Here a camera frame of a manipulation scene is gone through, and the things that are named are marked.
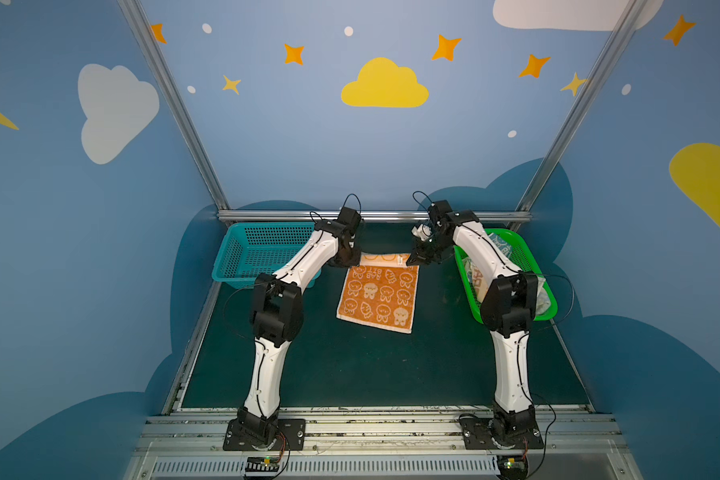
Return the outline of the green plastic basket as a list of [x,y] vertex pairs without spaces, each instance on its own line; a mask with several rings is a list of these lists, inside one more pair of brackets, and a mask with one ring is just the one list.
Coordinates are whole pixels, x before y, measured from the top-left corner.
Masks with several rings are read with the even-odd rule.
[[[536,310],[536,321],[547,321],[552,319],[558,311],[557,301],[548,286],[545,277],[541,274],[541,270],[535,261],[528,245],[525,240],[517,233],[500,228],[487,229],[486,233],[489,236],[490,233],[495,232],[503,237],[507,242],[511,243],[514,247],[511,258],[508,258],[512,263],[515,264],[514,269],[520,271],[533,271],[539,277],[539,287],[537,295],[537,310]],[[480,313],[481,303],[477,303],[473,296],[473,291],[468,286],[468,281],[462,261],[469,257],[463,249],[458,246],[454,247],[454,258],[456,261],[457,268],[464,284],[467,300],[472,312],[473,318],[480,324],[482,324],[482,318]]]

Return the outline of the orange bunny pattern towel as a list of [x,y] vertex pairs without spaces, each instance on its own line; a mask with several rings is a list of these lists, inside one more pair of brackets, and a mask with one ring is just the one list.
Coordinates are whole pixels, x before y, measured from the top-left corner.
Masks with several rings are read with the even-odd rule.
[[419,267],[409,254],[362,253],[346,275],[336,317],[340,320],[411,334]]

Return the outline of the teal plastic basket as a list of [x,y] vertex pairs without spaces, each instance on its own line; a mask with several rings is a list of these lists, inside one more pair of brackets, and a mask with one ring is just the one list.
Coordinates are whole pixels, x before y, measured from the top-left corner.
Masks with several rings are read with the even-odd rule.
[[293,258],[299,260],[313,233],[311,222],[235,223],[222,240],[212,279],[235,289],[252,288],[260,274],[272,275]]

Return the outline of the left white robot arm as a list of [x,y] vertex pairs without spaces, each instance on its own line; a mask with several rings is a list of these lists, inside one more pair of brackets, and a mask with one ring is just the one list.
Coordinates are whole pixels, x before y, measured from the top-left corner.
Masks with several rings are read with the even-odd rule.
[[304,323],[304,292],[326,265],[357,266],[361,251],[355,237],[362,217],[350,207],[335,219],[319,219],[306,244],[272,274],[254,282],[250,323],[255,359],[249,393],[233,430],[258,444],[278,434],[280,384],[287,351]]

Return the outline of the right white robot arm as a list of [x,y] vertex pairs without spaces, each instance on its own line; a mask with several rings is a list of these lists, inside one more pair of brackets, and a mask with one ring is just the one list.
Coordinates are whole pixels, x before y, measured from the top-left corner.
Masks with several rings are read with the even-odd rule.
[[427,214],[428,221],[412,229],[413,250],[406,264],[439,262],[446,250],[458,247],[482,274],[487,291],[480,317],[490,331],[496,365],[491,435],[501,445],[512,445],[538,428],[525,381],[539,277],[502,253],[472,211],[457,212],[440,200],[429,204]]

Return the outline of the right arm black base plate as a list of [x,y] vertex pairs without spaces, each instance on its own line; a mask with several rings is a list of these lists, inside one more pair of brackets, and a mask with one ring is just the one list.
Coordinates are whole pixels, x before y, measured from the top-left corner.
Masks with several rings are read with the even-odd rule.
[[534,422],[463,414],[458,423],[467,450],[542,450],[545,446],[542,432]]

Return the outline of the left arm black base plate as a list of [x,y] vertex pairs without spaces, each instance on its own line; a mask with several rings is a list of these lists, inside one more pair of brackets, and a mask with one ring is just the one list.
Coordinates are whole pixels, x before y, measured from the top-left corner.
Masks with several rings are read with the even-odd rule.
[[304,419],[263,421],[233,419],[223,438],[224,451],[301,451],[304,447],[306,422]]

